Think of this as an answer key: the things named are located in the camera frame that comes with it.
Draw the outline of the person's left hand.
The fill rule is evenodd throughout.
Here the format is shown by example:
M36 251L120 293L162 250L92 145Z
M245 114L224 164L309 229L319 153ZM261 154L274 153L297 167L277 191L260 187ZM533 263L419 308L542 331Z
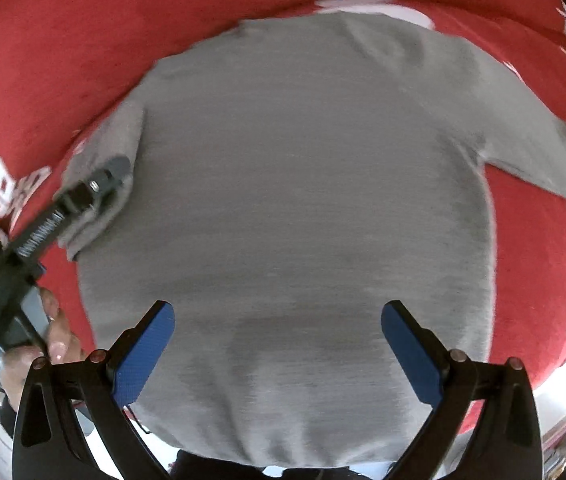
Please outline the person's left hand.
M78 362L86 357L77 335L70 329L67 316L59 301L50 290L39 289L39 296L48 316L49 327L46 335L47 352L51 364ZM0 384L10 407L18 411L26 378L32 363L44 356L37 346L13 348L2 358L0 365Z

